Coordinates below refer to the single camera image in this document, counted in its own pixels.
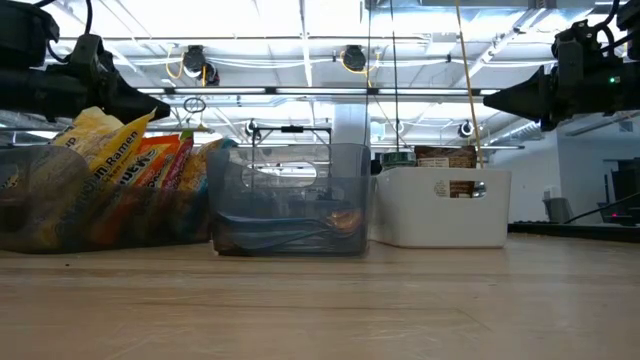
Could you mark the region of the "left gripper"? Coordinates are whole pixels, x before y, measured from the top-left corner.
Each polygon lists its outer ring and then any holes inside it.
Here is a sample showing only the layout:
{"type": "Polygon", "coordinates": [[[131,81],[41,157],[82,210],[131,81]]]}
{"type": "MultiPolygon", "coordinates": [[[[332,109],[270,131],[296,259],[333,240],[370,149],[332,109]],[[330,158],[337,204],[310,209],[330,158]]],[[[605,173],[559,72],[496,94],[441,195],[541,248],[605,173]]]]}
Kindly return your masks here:
{"type": "Polygon", "coordinates": [[[124,124],[143,115],[151,114],[151,121],[171,115],[168,104],[137,89],[118,87],[116,70],[101,63],[106,55],[102,39],[85,34],[66,64],[53,64],[45,70],[3,65],[1,108],[53,119],[73,118],[87,108],[98,107],[124,124]]]}

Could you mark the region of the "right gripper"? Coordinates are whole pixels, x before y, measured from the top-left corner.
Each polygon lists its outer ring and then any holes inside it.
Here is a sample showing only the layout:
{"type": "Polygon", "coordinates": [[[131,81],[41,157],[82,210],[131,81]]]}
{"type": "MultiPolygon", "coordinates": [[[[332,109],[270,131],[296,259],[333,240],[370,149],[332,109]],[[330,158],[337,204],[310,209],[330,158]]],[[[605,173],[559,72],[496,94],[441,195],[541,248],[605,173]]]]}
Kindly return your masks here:
{"type": "Polygon", "coordinates": [[[603,47],[597,34],[609,35],[608,26],[574,23],[559,33],[552,45],[557,60],[550,74],[544,67],[526,81],[485,96],[483,104],[531,121],[542,120],[552,131],[577,114],[639,108],[639,25],[603,47]]]}

